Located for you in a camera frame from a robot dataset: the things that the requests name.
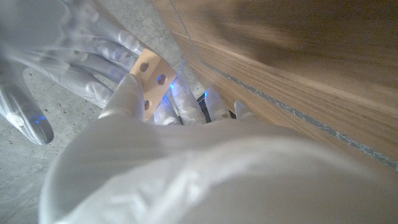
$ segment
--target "hole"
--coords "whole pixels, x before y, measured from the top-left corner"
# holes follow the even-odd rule
[[[150,105],[151,105],[151,103],[149,100],[144,101],[144,109],[145,110],[148,110],[150,108]]]
[[[159,77],[157,77],[157,84],[159,85],[164,85],[164,83],[166,83],[167,81],[167,77],[164,74],[159,75]]]
[[[140,69],[142,72],[145,72],[145,71],[148,69],[148,67],[149,67],[149,63],[144,62],[144,63],[141,64],[141,66],[139,67],[139,69]]]

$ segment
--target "latex glove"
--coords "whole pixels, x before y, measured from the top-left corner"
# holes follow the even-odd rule
[[[205,116],[184,77],[178,76],[170,88],[182,123],[184,125],[206,124]],[[231,119],[229,109],[214,88],[210,87],[205,92],[205,103],[212,121]],[[259,121],[242,101],[236,101],[234,107],[237,119]],[[167,96],[163,97],[155,110],[154,118],[155,124],[181,124]]]
[[[47,144],[52,128],[22,71],[34,68],[103,108],[113,92],[93,74],[119,83],[144,47],[94,0],[2,1],[0,113],[32,142]]]
[[[183,123],[205,123],[182,77],[172,84],[172,95]],[[393,170],[370,161],[360,163],[294,130],[264,125],[240,101],[235,103],[237,119],[230,119],[212,88],[207,89],[205,101],[215,122],[145,123],[140,82],[126,75],[99,119],[52,164],[40,197],[39,222],[392,223],[397,219],[398,178]],[[158,124],[178,124],[166,98],[155,118]]]

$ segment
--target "gray concrete surface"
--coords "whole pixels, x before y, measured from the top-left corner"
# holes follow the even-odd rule
[[[198,98],[204,89],[149,0],[100,0],[127,29],[163,56],[174,69],[183,66]],[[37,223],[39,194],[50,164],[101,109],[27,69],[24,78],[50,121],[54,140],[38,146],[0,118],[0,223]]]

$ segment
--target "wooden panel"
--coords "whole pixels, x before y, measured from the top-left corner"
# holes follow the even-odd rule
[[[298,132],[305,134],[312,139],[323,142],[330,147],[334,147],[350,154],[373,166],[379,164],[376,160],[365,155],[356,148],[351,147],[347,143],[340,141],[316,128],[308,122],[289,113],[286,110],[276,106],[275,104],[265,100],[264,98],[254,94],[253,92],[243,88],[235,82],[219,75],[208,67],[204,66],[197,57],[195,50],[190,45],[188,37],[172,32],[172,35],[178,45],[183,49],[185,58],[189,61],[194,73],[198,76],[204,87],[213,86],[221,95],[227,106],[233,110],[236,100],[243,100],[248,104],[250,109],[256,113],[264,123],[271,125],[279,125],[293,128]]]
[[[202,62],[398,160],[396,1],[172,2]]]

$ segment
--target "wooden board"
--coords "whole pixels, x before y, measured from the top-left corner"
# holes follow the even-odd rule
[[[378,159],[380,152],[386,156],[381,160],[398,160],[398,22],[387,11],[390,6],[152,2],[201,84],[219,90],[230,108],[241,99],[270,124],[294,128],[345,151],[353,150],[347,139],[353,140],[351,145],[370,149]]]

